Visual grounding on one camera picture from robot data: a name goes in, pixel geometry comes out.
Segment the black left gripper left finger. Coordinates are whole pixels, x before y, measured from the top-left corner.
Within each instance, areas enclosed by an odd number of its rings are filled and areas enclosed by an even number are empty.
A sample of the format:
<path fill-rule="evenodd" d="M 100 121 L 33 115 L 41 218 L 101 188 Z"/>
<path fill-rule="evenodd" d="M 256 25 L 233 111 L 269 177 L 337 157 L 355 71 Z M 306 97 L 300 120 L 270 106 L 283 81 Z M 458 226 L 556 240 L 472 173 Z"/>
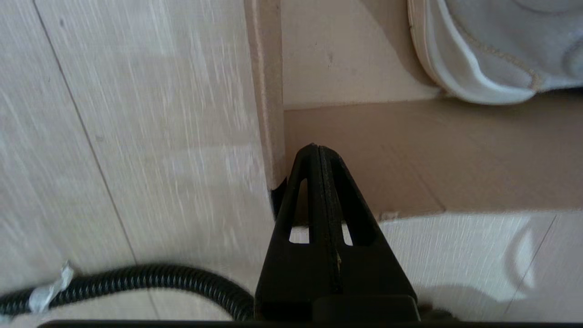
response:
<path fill-rule="evenodd" d="M 255 292 L 258 320 L 311 321 L 314 301 L 338 290 L 320 150 L 309 144 L 294 160 Z M 302 181 L 307 183 L 306 244 L 290 241 Z"/>

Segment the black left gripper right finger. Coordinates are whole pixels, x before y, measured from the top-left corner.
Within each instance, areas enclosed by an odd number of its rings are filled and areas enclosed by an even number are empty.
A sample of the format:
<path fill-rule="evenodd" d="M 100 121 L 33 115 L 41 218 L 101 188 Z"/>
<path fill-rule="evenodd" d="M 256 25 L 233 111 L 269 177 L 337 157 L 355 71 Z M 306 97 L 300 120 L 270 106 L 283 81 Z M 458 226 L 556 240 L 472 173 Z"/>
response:
<path fill-rule="evenodd" d="M 319 147 L 335 291 L 320 322 L 418 322 L 417 295 L 341 156 Z"/>

